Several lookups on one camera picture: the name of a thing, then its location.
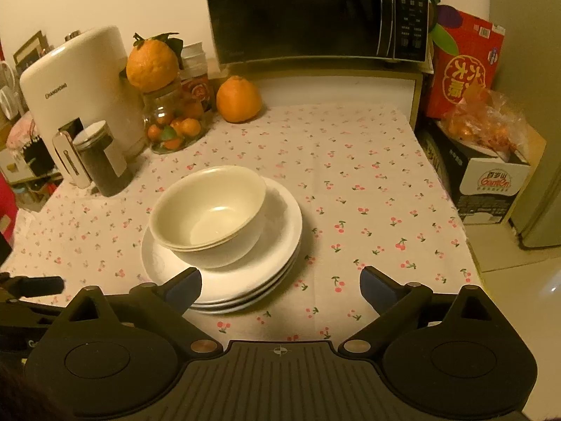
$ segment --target orange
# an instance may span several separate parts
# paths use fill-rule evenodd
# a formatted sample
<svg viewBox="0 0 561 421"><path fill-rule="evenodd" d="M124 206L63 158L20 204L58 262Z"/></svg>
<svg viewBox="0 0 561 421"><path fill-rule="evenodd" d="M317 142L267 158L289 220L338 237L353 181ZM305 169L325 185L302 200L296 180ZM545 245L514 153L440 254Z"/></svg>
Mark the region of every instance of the orange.
<svg viewBox="0 0 561 421"><path fill-rule="evenodd" d="M178 119L178 118L173 119L172 122L169 124L169 126L171 126L176 131L177 134L181 133L181 130L180 130L181 119Z"/></svg>
<svg viewBox="0 0 561 421"><path fill-rule="evenodd" d="M173 120L173 114L165 114L161 117L156 117L156 122L158 122L158 124L162 126L169 125L172 120Z"/></svg>
<svg viewBox="0 0 561 421"><path fill-rule="evenodd" d="M203 105L199 100L186 101L183 105L183 116L186 118L200 119L204 114Z"/></svg>
<svg viewBox="0 0 561 421"><path fill-rule="evenodd" d="M162 134L162 129L158 125L150 125L147 131L148 139L152 142L158 142Z"/></svg>
<svg viewBox="0 0 561 421"><path fill-rule="evenodd" d="M263 101L254 84L239 75L233 75L218 89L216 105L224 120L241 123L255 117Z"/></svg>
<svg viewBox="0 0 561 421"><path fill-rule="evenodd" d="M181 138L176 137L175 139L170 139L168 141L165 141L163 144L164 147L168 150L177 150L181 145Z"/></svg>
<svg viewBox="0 0 561 421"><path fill-rule="evenodd" d="M163 41L145 40L128 56L128 81L143 93L165 87L178 72L177 57Z"/></svg>
<svg viewBox="0 0 561 421"><path fill-rule="evenodd" d="M195 137L201 132L201 124L194 118L186 118L181 122L181 133L185 136Z"/></svg>

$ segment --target picture frame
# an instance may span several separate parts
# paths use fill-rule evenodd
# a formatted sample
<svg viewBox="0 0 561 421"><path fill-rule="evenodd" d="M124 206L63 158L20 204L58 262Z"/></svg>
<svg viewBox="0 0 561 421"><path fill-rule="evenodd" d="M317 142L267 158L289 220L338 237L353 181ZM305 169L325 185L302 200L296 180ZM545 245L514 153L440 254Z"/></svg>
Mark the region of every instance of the picture frame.
<svg viewBox="0 0 561 421"><path fill-rule="evenodd" d="M16 64L18 74L21 75L22 72L39 60L43 50L48 50L48 48L47 37L39 30L13 55L13 61Z"/></svg>

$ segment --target stack of plates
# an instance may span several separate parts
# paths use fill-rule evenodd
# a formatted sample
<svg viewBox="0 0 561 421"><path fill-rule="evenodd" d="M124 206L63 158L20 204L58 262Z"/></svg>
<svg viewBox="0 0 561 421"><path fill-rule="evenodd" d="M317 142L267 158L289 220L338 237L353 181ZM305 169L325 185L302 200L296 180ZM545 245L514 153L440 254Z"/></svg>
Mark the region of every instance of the stack of plates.
<svg viewBox="0 0 561 421"><path fill-rule="evenodd" d="M255 247L235 263L217 269L198 268L201 295L192 309L224 314L245 309L267 296L290 271L298 256L302 214L298 202L279 183L265 178L265 226ZM188 253L176 254L156 243L147 229L142 240L142 264L157 284L165 283L189 264Z"/></svg>

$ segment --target cherry print tablecloth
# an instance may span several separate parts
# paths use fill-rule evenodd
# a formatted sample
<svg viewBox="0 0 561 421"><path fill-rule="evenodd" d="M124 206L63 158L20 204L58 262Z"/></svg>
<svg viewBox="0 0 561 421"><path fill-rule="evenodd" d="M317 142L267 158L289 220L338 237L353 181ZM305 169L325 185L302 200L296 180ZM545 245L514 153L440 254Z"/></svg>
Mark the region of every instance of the cherry print tablecloth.
<svg viewBox="0 0 561 421"><path fill-rule="evenodd" d="M406 117L371 103L274 108L243 125L222 120L182 152L145 152L130 186L113 198L64 182L34 218L26 215L3 270L59 274L66 305L85 285L106 294L147 281L140 244L151 206L179 178L238 164L285 185L304 219L297 263L273 294L246 311L185 317L230 339L317 340L338 345L377 317L358 280L373 265L399 283L436 292L480 284L459 217Z"/></svg>

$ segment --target metal canister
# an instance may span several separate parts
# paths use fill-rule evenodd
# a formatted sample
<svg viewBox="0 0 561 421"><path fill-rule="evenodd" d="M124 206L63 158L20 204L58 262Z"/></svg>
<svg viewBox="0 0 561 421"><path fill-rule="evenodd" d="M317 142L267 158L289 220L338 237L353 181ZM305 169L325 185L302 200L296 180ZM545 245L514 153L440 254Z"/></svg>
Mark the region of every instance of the metal canister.
<svg viewBox="0 0 561 421"><path fill-rule="evenodd" d="M116 195L133 180L121 147L105 120L82 130L72 144L103 196Z"/></svg>

